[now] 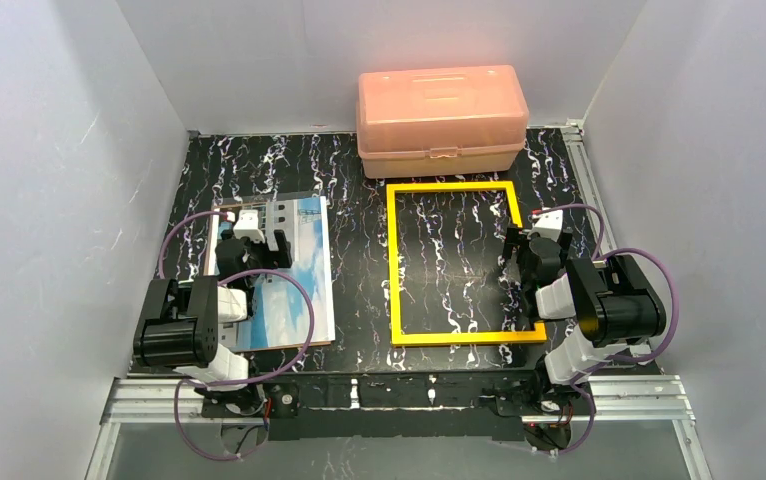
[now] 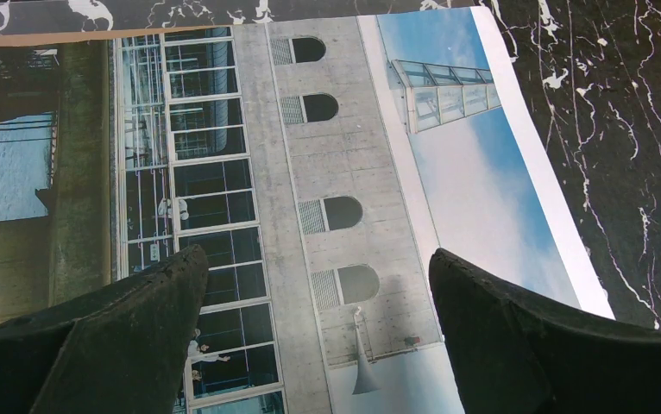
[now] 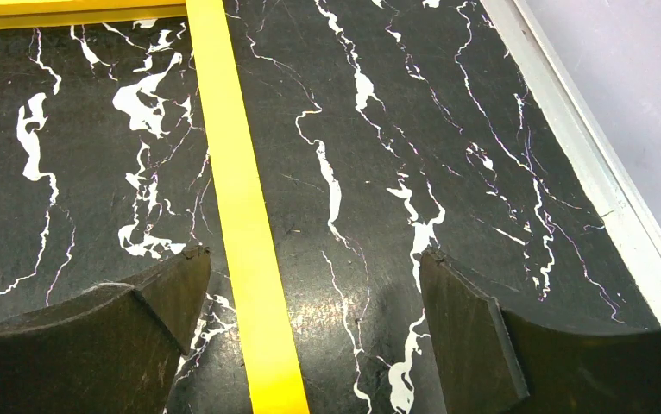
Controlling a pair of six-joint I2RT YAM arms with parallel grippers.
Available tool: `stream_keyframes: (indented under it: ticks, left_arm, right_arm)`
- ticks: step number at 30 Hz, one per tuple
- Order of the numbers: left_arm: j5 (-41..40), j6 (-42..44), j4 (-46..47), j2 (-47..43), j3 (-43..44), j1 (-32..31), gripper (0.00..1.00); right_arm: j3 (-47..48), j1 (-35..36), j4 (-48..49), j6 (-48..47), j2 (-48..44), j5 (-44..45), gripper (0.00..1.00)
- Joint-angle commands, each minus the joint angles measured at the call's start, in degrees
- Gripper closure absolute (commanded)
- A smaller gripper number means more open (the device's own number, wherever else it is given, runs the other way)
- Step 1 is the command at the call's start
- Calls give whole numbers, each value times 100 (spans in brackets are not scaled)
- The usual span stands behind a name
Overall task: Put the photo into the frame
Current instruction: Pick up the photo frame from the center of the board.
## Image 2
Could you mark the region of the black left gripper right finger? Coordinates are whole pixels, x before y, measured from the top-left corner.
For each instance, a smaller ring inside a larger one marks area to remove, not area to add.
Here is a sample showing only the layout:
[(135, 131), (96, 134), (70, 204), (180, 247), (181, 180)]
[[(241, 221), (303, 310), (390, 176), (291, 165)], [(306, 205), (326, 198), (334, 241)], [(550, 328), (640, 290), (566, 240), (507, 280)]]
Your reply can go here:
[(468, 413), (661, 413), (661, 331), (600, 317), (445, 249), (429, 283)]

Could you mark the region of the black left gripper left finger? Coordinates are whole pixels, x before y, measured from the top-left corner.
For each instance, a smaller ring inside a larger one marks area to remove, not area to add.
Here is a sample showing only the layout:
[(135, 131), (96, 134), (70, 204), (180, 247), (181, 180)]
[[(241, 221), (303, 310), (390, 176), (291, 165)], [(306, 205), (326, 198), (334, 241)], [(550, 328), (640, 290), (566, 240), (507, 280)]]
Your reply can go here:
[(190, 246), (0, 324), (0, 413), (169, 413), (209, 278)]

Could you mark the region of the building photo print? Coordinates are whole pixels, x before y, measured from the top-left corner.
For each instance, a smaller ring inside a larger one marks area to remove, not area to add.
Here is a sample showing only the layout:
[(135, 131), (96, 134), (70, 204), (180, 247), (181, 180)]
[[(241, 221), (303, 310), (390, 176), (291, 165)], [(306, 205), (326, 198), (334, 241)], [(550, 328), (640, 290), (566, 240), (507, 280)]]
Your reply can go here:
[(437, 248), (607, 293), (484, 6), (0, 47), (0, 323), (190, 246), (175, 413), (458, 413)]

